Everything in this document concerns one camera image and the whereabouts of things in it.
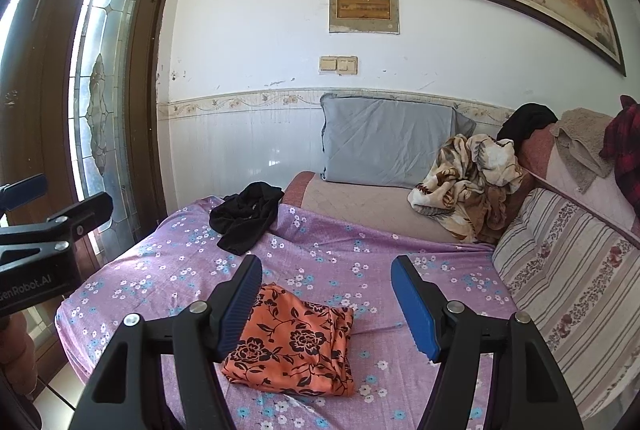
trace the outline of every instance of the gray pillow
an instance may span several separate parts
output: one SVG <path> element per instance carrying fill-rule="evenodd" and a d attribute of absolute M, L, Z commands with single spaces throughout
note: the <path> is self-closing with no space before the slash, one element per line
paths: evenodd
<path fill-rule="evenodd" d="M 413 188 L 438 149 L 476 123 L 452 107 L 379 98 L 320 99 L 325 181 Z"/>

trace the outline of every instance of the beige towel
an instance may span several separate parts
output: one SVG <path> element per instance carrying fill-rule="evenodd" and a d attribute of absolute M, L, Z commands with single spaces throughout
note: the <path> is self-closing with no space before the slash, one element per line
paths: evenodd
<path fill-rule="evenodd" d="M 578 107 L 565 111 L 560 121 L 550 129 L 556 137 L 558 154 L 582 193 L 597 176 L 607 177 L 613 169 L 613 164 L 599 155 L 604 131 L 612 119 Z"/>

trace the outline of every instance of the decorative tile border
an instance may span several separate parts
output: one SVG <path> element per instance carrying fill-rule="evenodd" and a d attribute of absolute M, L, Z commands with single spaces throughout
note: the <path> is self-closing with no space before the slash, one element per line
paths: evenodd
<path fill-rule="evenodd" d="M 325 93 L 449 106 L 477 123 L 494 127 L 500 127 L 513 113 L 512 109 L 506 107 L 422 93 L 357 88 L 303 88 L 249 91 L 158 104 L 158 120 L 177 120 L 179 118 L 252 111 L 258 108 L 268 110 L 320 109 L 320 98 Z"/>

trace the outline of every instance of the glass panel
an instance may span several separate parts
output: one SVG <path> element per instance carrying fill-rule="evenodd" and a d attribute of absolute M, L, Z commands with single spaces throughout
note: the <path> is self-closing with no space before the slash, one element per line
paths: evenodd
<path fill-rule="evenodd" d="M 111 219 L 89 234 L 109 262 L 139 237 L 124 145 L 127 45 L 136 0 L 84 0 L 69 75 L 69 146 L 80 200 L 98 192 L 113 198 Z"/>

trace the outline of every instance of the door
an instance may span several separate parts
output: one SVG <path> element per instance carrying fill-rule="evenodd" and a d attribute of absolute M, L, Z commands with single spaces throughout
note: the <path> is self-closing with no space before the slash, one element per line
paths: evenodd
<path fill-rule="evenodd" d="M 159 219 L 146 139 L 145 86 L 154 46 L 154 0 L 82 0 L 68 74 L 68 134 L 79 199 L 107 192 L 111 219 L 89 235 L 94 253 L 113 260 Z M 146 219 L 141 225 L 140 219 Z"/>
<path fill-rule="evenodd" d="M 106 191 L 110 221 L 84 239 L 85 275 L 166 216 L 153 74 L 162 0 L 20 0 L 0 65 L 3 182 L 43 172 L 29 223 Z"/>

